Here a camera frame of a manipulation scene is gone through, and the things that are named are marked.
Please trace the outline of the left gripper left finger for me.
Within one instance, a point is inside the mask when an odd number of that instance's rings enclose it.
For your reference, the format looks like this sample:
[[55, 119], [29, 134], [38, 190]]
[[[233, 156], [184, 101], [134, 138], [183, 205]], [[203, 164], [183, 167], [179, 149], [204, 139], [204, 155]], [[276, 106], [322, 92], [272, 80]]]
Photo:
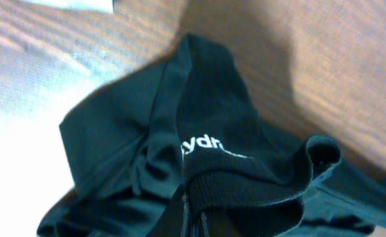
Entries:
[[190, 206], [184, 186], [181, 184], [146, 237], [189, 237], [189, 235]]

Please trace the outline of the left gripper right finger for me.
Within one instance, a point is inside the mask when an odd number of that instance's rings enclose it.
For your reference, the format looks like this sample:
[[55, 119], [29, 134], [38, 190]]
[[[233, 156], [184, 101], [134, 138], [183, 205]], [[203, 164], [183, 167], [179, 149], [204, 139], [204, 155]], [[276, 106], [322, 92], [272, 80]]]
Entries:
[[242, 237], [225, 211], [206, 211], [204, 215], [210, 237]]

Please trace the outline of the black t-shirt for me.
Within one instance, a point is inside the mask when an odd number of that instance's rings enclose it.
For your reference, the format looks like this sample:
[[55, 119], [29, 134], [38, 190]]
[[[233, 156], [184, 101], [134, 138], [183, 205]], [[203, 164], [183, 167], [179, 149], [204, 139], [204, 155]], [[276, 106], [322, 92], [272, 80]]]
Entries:
[[187, 35], [168, 59], [104, 86], [60, 124], [74, 189], [38, 236], [146, 236], [182, 184], [190, 235], [225, 211], [242, 236], [369, 236], [386, 228], [386, 180], [324, 134], [260, 120], [229, 51]]

